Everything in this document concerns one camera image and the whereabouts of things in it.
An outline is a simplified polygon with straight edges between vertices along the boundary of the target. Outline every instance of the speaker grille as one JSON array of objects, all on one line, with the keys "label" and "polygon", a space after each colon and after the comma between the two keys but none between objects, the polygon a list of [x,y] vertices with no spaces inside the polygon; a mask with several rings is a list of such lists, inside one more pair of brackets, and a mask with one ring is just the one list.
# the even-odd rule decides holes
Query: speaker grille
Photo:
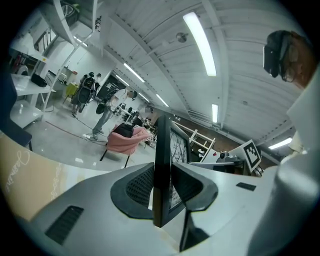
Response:
[{"label": "speaker grille", "polygon": [[137,203],[148,207],[150,193],[154,186],[154,167],[141,173],[126,185],[126,194]]},{"label": "speaker grille", "polygon": [[62,245],[83,211],[83,208],[69,206],[49,227],[45,234],[59,245]]}]

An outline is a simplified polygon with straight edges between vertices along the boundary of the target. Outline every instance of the pink chair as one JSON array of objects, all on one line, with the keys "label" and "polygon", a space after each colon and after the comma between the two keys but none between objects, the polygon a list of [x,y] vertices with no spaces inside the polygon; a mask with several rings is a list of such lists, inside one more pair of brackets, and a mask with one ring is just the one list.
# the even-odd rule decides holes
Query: pink chair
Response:
[{"label": "pink chair", "polygon": [[137,127],[133,129],[132,137],[128,138],[120,135],[119,133],[113,132],[117,127],[118,125],[115,125],[113,130],[109,134],[108,142],[105,145],[106,149],[100,161],[103,160],[108,150],[119,152],[119,153],[128,155],[128,158],[126,159],[125,166],[124,166],[124,168],[126,168],[129,157],[136,151],[136,148],[139,142],[148,139],[150,136],[152,136],[152,134],[148,133],[144,127]]}]

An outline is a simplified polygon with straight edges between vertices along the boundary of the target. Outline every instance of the shiny floor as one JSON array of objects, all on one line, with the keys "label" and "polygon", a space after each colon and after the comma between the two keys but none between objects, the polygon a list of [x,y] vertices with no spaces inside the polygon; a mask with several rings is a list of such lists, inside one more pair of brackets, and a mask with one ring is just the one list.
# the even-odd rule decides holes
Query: shiny floor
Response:
[{"label": "shiny floor", "polygon": [[[100,161],[105,151],[107,136],[115,124],[123,121],[120,116],[113,116],[103,127],[98,141],[91,142],[92,128],[101,115],[96,114],[97,102],[90,102],[82,113],[74,118],[71,113],[70,99],[63,104],[60,99],[47,109],[42,121],[30,124],[26,130],[32,134],[33,151],[43,157],[57,162],[81,168],[99,171],[115,171],[124,167],[127,155],[108,151]],[[156,149],[145,147],[140,142],[136,151],[130,156],[127,166],[139,165],[155,161]]]}]

